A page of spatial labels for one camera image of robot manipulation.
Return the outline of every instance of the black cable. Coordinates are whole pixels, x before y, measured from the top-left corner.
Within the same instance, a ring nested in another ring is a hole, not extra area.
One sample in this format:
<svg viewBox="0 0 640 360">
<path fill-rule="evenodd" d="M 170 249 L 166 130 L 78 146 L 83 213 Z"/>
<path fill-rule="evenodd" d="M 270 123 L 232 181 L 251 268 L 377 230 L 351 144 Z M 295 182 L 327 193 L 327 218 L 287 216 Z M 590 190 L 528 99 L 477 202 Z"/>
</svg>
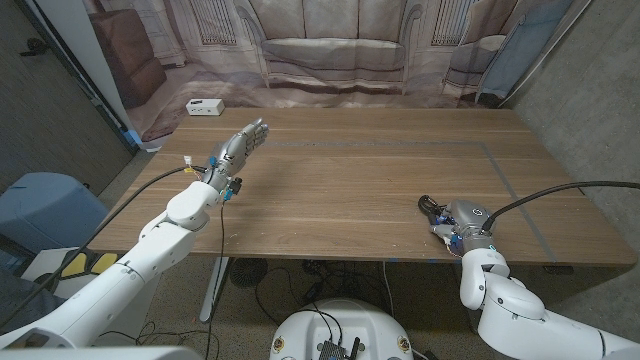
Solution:
<svg viewBox="0 0 640 360">
<path fill-rule="evenodd" d="M 138 342 L 138 338 L 134 338 L 133 336 L 127 335 L 127 334 L 125 334 L 125 333 L 123 333 L 123 332 L 120 332 L 120 331 L 107 331 L 107 332 L 104 332 L 104 333 L 102 333 L 102 334 L 98 335 L 98 337 L 101 337 L 101 336 L 103 336 L 103 335 L 107 335 L 107 334 L 118 334 L 118 335 L 122 335 L 122 336 L 124 336 L 124 337 L 126 337 L 126 338 L 129 338 L 129 339 L 131 339 L 131 340 L 135 341 L 136 345 L 140 345 L 140 343 Z"/>
<path fill-rule="evenodd" d="M 322 320 L 324 320 L 324 323 L 327 324 L 327 328 L 329 329 L 329 342 L 333 344 L 333 331 L 331 331 L 331 326 L 329 326 L 329 322 L 324 317 L 324 315 L 320 313 L 320 309 L 318 309 L 316 302 L 312 301 L 311 303 L 313 304 L 313 307 L 316 308 L 316 311 L 318 312 L 318 314 L 320 314 L 320 317 L 322 317 Z"/>
<path fill-rule="evenodd" d="M 310 312 L 314 312 L 314 313 L 318 313 L 320 315 L 327 315 L 328 317 L 330 317 L 333 321 L 336 322 L 336 324 L 338 325 L 338 329 L 340 330 L 340 338 L 338 339 L 338 346 L 342 345 L 342 327 L 340 326 L 340 323 L 338 322 L 338 320 L 336 320 L 336 318 L 334 318 L 331 314 L 327 314 L 324 311 L 320 311 L 320 310 L 313 310 L 313 309 L 300 309 L 298 311 L 295 311 L 295 313 L 299 313 L 299 312 L 305 312 L 305 311 L 310 311 Z"/>
<path fill-rule="evenodd" d="M 573 188 L 583 188 L 583 187 L 622 187 L 622 188 L 640 189 L 640 184 L 633 183 L 633 182 L 623 182 L 623 181 L 585 181 L 585 182 L 575 182 L 575 183 L 568 183 L 568 184 L 554 186 L 542 191 L 538 191 L 537 193 L 531 194 L 518 201 L 514 201 L 511 204 L 491 214 L 491 216 L 489 216 L 487 221 L 485 221 L 484 224 L 482 225 L 482 230 L 489 231 L 498 216 L 524 203 L 527 203 L 531 200 L 537 199 L 541 196 L 545 196 L 557 191 L 573 189 Z"/>
<path fill-rule="evenodd" d="M 18 315 L 18 313 L 24 309 L 25 306 L 27 306 L 27 304 L 29 304 L 29 302 L 31 302 L 31 300 L 33 300 L 33 298 L 36 297 L 36 295 L 38 295 L 42 290 L 44 290 L 49 283 L 51 283 L 56 277 L 58 277 L 58 275 L 60 275 L 60 273 L 62 272 L 62 270 L 64 270 L 75 258 L 76 256 L 78 256 L 78 254 L 80 254 L 83 250 L 85 250 L 87 248 L 87 246 L 89 245 L 89 243 L 91 243 L 91 241 L 93 241 L 93 239 L 95 239 L 95 237 L 100 233 L 100 231 L 102 231 L 102 229 L 104 229 L 107 225 L 109 225 L 109 223 L 116 217 L 118 216 L 118 214 L 120 214 L 120 212 L 122 210 L 124 210 L 125 207 L 127 207 L 127 205 L 129 205 L 129 203 L 131 203 L 131 201 L 133 201 L 133 199 L 136 198 L 136 196 L 140 195 L 140 193 L 148 188 L 150 185 L 152 185 L 153 183 L 155 183 L 156 181 L 163 179 L 171 174 L 175 174 L 177 172 L 183 171 L 184 169 L 187 169 L 187 166 L 183 166 L 183 167 L 179 167 L 179 168 L 175 168 L 173 170 L 167 171 L 164 174 L 158 175 L 155 178 L 149 180 L 147 183 L 145 183 L 144 185 L 142 185 L 138 190 L 136 190 L 136 192 L 133 193 L 133 195 L 131 195 L 125 202 L 122 203 L 122 205 L 120 205 L 118 207 L 118 209 L 116 209 L 113 213 L 111 213 L 111 215 L 109 215 L 109 217 L 107 217 L 106 220 L 104 220 L 102 222 L 102 224 L 100 224 L 100 226 L 98 226 L 98 228 L 93 232 L 93 235 L 91 235 L 91 237 L 84 242 L 84 244 L 80 245 L 76 250 L 74 250 L 70 256 L 68 256 L 66 258 L 66 260 L 64 260 L 62 262 L 62 264 L 53 272 L 51 273 L 51 275 L 49 275 L 49 277 L 47 277 L 44 282 L 42 282 L 40 284 L 40 286 L 38 286 L 34 291 L 32 291 L 12 312 L 11 314 L 9 314 L 9 316 L 7 316 L 6 319 L 4 319 L 2 321 L 2 323 L 0 323 L 0 329 L 5 327 L 9 321 L 11 321 L 16 315 Z"/>
<path fill-rule="evenodd" d="M 262 280 L 260 280 L 260 282 L 256 285 L 256 287 L 254 288 L 254 295 L 256 298 L 256 302 L 258 303 L 258 306 L 260 307 L 260 309 L 262 310 L 262 312 L 267 315 L 267 317 L 273 321 L 274 324 L 276 324 L 276 326 L 280 326 L 280 323 L 278 322 L 278 320 L 276 320 L 273 316 L 271 316 L 271 314 L 269 314 L 269 312 L 267 311 L 267 309 L 265 309 L 265 307 L 262 305 L 262 303 L 260 302 L 260 297 L 258 296 L 258 288 L 260 287 L 260 284 L 262 283 L 262 281 L 264 281 L 264 279 L 267 278 L 267 275 L 269 275 L 270 273 L 274 272 L 274 271 L 278 271 L 278 270 L 283 270 L 284 272 L 287 273 L 287 279 L 289 280 L 289 291 L 291 292 L 291 296 L 293 297 L 293 299 L 295 300 L 296 304 L 298 304 L 298 306 L 302 306 L 302 304 L 300 303 L 300 301 L 298 301 L 298 298 L 294 295 L 293 293 L 293 287 L 291 286 L 291 273 L 289 272 L 288 269 L 285 269 L 283 267 L 277 267 L 277 268 L 273 268 L 269 271 L 267 271 L 267 273 L 264 275 L 264 277 L 262 278 Z"/>
<path fill-rule="evenodd" d="M 216 275 L 216 283 L 213 285 L 213 299 L 211 300 L 211 311 L 209 312 L 209 330 L 207 337 L 207 352 L 204 355 L 204 360 L 209 359 L 209 348 L 211 346 L 211 326 L 213 324 L 213 308 L 215 305 L 216 298 L 216 290 L 218 290 L 218 280 L 220 280 L 220 272 L 222 272 L 222 254 L 224 254 L 224 203 L 226 201 L 222 201 L 222 205 L 220 205 L 220 227 L 222 228 L 222 245 L 220 246 L 220 263 L 218 264 L 218 274 Z M 218 352 L 220 352 L 220 342 L 218 342 Z"/>
</svg>

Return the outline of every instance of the table leg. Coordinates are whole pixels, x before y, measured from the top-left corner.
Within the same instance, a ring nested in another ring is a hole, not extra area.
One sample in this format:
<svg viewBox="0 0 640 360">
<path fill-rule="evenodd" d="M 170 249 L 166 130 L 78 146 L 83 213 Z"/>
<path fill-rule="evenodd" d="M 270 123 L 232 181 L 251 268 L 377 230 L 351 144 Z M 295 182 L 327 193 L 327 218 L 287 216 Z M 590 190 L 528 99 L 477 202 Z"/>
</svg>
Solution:
<svg viewBox="0 0 640 360">
<path fill-rule="evenodd" d="M 207 287 L 207 293 L 204 296 L 202 303 L 202 310 L 200 310 L 200 321 L 206 323 L 209 321 L 209 317 L 213 316 L 215 309 L 212 306 L 216 303 L 216 298 L 222 290 L 222 284 L 224 283 L 224 276 L 227 273 L 227 267 L 229 266 L 228 257 L 217 257 L 213 264 L 213 272 L 211 273 L 211 279 L 209 279 L 209 286 Z"/>
</svg>

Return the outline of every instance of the robotic arm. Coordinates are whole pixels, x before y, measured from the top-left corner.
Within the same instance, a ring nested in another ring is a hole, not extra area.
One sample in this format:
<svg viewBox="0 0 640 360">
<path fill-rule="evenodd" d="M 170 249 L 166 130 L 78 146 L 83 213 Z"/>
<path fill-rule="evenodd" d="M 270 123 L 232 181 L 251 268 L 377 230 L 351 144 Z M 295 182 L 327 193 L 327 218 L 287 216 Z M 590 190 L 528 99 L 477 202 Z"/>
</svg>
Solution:
<svg viewBox="0 0 640 360">
<path fill-rule="evenodd" d="M 258 119 L 233 135 L 203 180 L 172 198 L 125 256 L 49 315 L 1 336 L 0 349 L 90 346 L 147 282 L 191 252 L 196 235 L 210 220 L 205 208 L 237 193 L 241 180 L 233 176 L 268 132 Z"/>
<path fill-rule="evenodd" d="M 482 230 L 487 209 L 466 200 L 441 207 L 427 195 L 418 207 L 431 231 L 461 252 L 460 300 L 471 310 L 483 310 L 478 333 L 489 346 L 517 359 L 602 359 L 626 352 L 635 356 L 620 359 L 637 358 L 640 344 L 546 310 L 540 298 L 510 277 L 493 228 Z"/>
</svg>

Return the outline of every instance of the power cord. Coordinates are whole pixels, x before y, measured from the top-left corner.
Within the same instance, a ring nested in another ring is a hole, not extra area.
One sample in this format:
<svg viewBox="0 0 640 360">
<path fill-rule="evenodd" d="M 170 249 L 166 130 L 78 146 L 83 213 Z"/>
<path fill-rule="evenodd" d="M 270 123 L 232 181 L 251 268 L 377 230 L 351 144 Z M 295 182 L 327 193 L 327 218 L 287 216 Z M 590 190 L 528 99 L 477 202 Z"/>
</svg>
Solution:
<svg viewBox="0 0 640 360">
<path fill-rule="evenodd" d="M 277 267 L 277 268 L 273 268 L 269 271 L 267 271 L 267 273 L 264 275 L 264 277 L 262 278 L 262 280 L 260 280 L 260 282 L 258 283 L 258 285 L 256 285 L 256 287 L 254 288 L 254 295 L 256 298 L 256 302 L 258 303 L 258 306 L 260 307 L 260 309 L 262 310 L 262 312 L 267 315 L 267 317 L 274 323 L 276 324 L 276 326 L 280 326 L 280 323 L 278 322 L 278 320 L 276 320 L 273 316 L 271 316 L 271 314 L 269 314 L 269 312 L 267 311 L 267 309 L 265 309 L 265 307 L 262 305 L 262 302 L 260 302 L 260 297 L 258 296 L 258 288 L 260 287 L 260 284 L 262 283 L 262 281 L 264 281 L 264 279 L 267 278 L 267 275 L 269 275 L 270 273 L 274 272 L 274 271 L 284 271 L 287 273 L 287 279 L 289 280 L 289 291 L 291 292 L 291 296 L 293 297 L 293 299 L 295 300 L 296 304 L 298 304 L 298 306 L 302 306 L 302 304 L 300 303 L 300 301 L 298 300 L 298 298 L 294 295 L 293 293 L 293 288 L 291 287 L 291 273 L 289 272 L 288 269 L 283 268 L 283 267 Z"/>
<path fill-rule="evenodd" d="M 146 327 L 148 325 L 150 325 L 150 324 L 153 325 L 153 330 L 151 330 L 151 332 L 149 332 L 147 334 L 142 334 L 144 329 L 146 329 Z M 101 336 L 104 336 L 104 335 L 107 335 L 107 334 L 118 334 L 118 335 L 121 335 L 121 336 L 124 336 L 124 337 L 126 337 L 128 339 L 133 340 L 137 346 L 142 346 L 142 345 L 147 344 L 148 339 L 153 335 L 155 335 L 155 337 L 153 338 L 153 340 L 151 340 L 149 342 L 149 345 L 153 344 L 160 336 L 169 335 L 169 336 L 178 336 L 180 338 L 180 340 L 178 341 L 178 343 L 176 345 L 182 345 L 184 343 L 184 341 L 187 340 L 187 337 L 185 337 L 185 335 L 209 334 L 209 332 L 205 331 L 205 330 L 190 330 L 190 331 L 183 331 L 183 332 L 172 332 L 172 331 L 156 332 L 155 330 L 156 330 L 156 324 L 153 321 L 149 321 L 148 323 L 146 323 L 142 327 L 142 330 L 140 331 L 140 335 L 138 337 L 135 337 L 135 338 L 133 336 L 127 335 L 127 334 L 122 333 L 120 331 L 107 331 L 105 333 L 100 334 L 100 336 L 98 336 L 98 337 L 101 337 Z M 215 357 L 215 360 L 217 360 L 218 356 L 220 355 L 220 339 L 218 339 L 218 337 L 215 334 L 209 335 L 209 339 L 211 339 L 211 336 L 213 336 L 216 339 L 216 344 L 218 345 L 217 349 L 216 349 L 216 357 Z"/>
<path fill-rule="evenodd" d="M 213 285 L 213 296 L 215 299 L 216 296 L 216 291 L 218 290 L 218 282 L 220 280 L 220 273 L 222 272 L 222 256 L 224 254 L 224 241 L 225 241 L 225 236 L 224 236 L 224 203 L 226 201 L 222 201 L 222 205 L 220 205 L 220 227 L 222 229 L 222 245 L 220 246 L 220 263 L 218 264 L 218 274 L 216 275 L 216 283 Z M 208 339 L 207 339 L 207 351 L 204 355 L 204 360 L 209 359 L 209 349 L 211 346 L 211 336 L 213 335 L 212 331 L 211 331 L 211 327 L 213 324 L 213 308 L 215 305 L 215 301 L 211 301 L 211 311 L 209 312 L 209 329 L 207 330 L 209 335 L 208 335 Z M 220 352 L 220 341 L 218 340 L 218 353 Z"/>
<path fill-rule="evenodd" d="M 22 309 L 25 308 L 25 306 L 27 306 L 29 304 L 29 302 L 31 302 L 31 300 L 33 300 L 33 298 L 35 298 L 42 290 L 44 290 L 49 283 L 51 283 L 54 279 L 56 279 L 58 277 L 58 275 L 60 275 L 60 273 L 76 258 L 76 256 L 78 256 L 78 254 L 80 254 L 83 250 L 85 250 L 87 248 L 87 246 L 89 246 L 89 243 L 91 243 L 91 241 L 93 241 L 93 239 L 95 239 L 95 237 L 100 233 L 100 231 L 102 231 L 107 225 L 109 225 L 109 223 L 116 217 L 118 216 L 118 214 L 120 214 L 120 212 L 122 212 L 122 210 L 124 210 L 124 208 L 127 207 L 127 205 L 129 205 L 133 199 L 135 199 L 138 195 L 140 195 L 140 193 L 142 191 L 144 191 L 146 188 L 148 188 L 149 186 L 151 186 L 152 184 L 154 184 L 155 182 L 157 182 L 158 180 L 161 180 L 171 174 L 175 174 L 178 172 L 181 172 L 185 169 L 188 169 L 188 166 L 182 166 L 179 168 L 175 168 L 173 170 L 167 171 L 164 174 L 158 175 L 155 178 L 149 180 L 148 182 L 146 182 L 144 185 L 142 185 L 138 190 L 136 190 L 136 192 L 133 193 L 133 195 L 131 195 L 125 202 L 122 203 L 122 205 L 120 205 L 113 213 L 111 213 L 111 215 L 109 215 L 103 222 L 102 224 L 100 224 L 100 226 L 98 226 L 98 228 L 96 228 L 96 230 L 93 232 L 93 235 L 91 235 L 91 237 L 89 237 L 89 239 L 87 241 L 85 241 L 82 245 L 80 245 L 76 250 L 74 250 L 70 256 L 68 256 L 66 258 L 66 260 L 64 260 L 62 262 L 62 264 L 60 264 L 60 266 L 53 272 L 51 273 L 51 275 L 49 275 L 42 283 L 40 283 L 40 285 L 33 290 L 12 312 L 11 314 L 9 314 L 9 316 L 7 316 L 6 319 L 4 319 L 2 321 L 2 323 L 0 323 L 0 329 L 5 327 L 9 321 L 11 321 L 16 315 L 18 315 L 18 313 L 20 313 L 20 311 L 22 311 Z M 200 167 L 200 166 L 194 166 L 193 167 L 196 171 L 206 171 L 205 168 Z"/>
<path fill-rule="evenodd" d="M 340 323 L 338 322 L 338 320 L 336 320 L 336 318 L 334 318 L 331 314 L 328 314 L 324 311 L 320 311 L 320 310 L 314 310 L 314 309 L 300 309 L 298 311 L 294 311 L 293 313 L 299 313 L 299 312 L 314 312 L 314 313 L 318 313 L 320 315 L 326 315 L 328 317 L 330 317 L 333 321 L 335 321 L 335 323 L 338 325 L 338 329 L 340 330 L 340 338 L 338 339 L 338 346 L 342 345 L 342 326 L 340 326 Z"/>
<path fill-rule="evenodd" d="M 316 308 L 316 311 L 318 312 L 318 314 L 320 314 L 320 316 L 322 317 L 322 320 L 324 320 L 324 323 L 327 324 L 327 328 L 329 329 L 329 342 L 333 344 L 333 331 L 331 331 L 331 326 L 329 326 L 329 322 L 324 317 L 324 315 L 322 315 L 322 313 L 320 312 L 320 309 L 318 309 L 318 306 L 316 305 L 316 302 L 313 301 L 312 304 L 313 304 L 313 307 Z"/>
<path fill-rule="evenodd" d="M 574 182 L 574 183 L 568 183 L 568 184 L 550 187 L 548 189 L 538 191 L 535 194 L 531 194 L 527 197 L 524 197 L 520 200 L 514 201 L 511 204 L 503 207 L 502 209 L 494 212 L 493 214 L 491 214 L 491 216 L 489 216 L 489 218 L 484 222 L 484 224 L 482 224 L 482 230 L 489 231 L 498 216 L 522 204 L 528 203 L 531 200 L 535 200 L 539 197 L 549 195 L 554 192 L 573 189 L 573 188 L 583 188 L 583 187 L 621 187 L 621 188 L 630 188 L 630 189 L 640 189 L 640 183 L 623 182 L 623 181 L 585 181 L 585 182 Z"/>
<path fill-rule="evenodd" d="M 384 275 L 384 284 L 387 286 L 387 293 L 389 293 L 389 302 L 391 303 L 391 317 L 396 318 L 396 314 L 393 310 L 393 297 L 391 297 L 391 288 L 389 288 L 389 280 L 387 280 L 387 262 L 382 262 L 382 274 Z"/>
</svg>

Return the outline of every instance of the wooden table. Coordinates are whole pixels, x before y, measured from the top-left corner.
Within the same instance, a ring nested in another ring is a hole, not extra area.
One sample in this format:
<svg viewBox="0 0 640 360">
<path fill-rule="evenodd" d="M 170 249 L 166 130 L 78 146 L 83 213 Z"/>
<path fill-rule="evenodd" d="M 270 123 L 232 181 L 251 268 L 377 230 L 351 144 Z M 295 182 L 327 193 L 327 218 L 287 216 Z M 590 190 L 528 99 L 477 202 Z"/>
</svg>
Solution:
<svg viewBox="0 0 640 360">
<path fill-rule="evenodd" d="M 429 233 L 418 198 L 497 210 L 571 178 L 510 110 L 226 109 L 186 117 L 123 199 L 152 177 L 205 164 L 214 145 L 262 117 L 271 132 L 225 205 L 225 256 L 455 262 Z M 195 179 L 172 175 L 134 200 L 90 248 L 126 252 L 142 227 Z M 219 254 L 220 208 L 193 254 Z M 498 218 L 513 264 L 625 266 L 636 253 L 577 189 Z"/>
</svg>

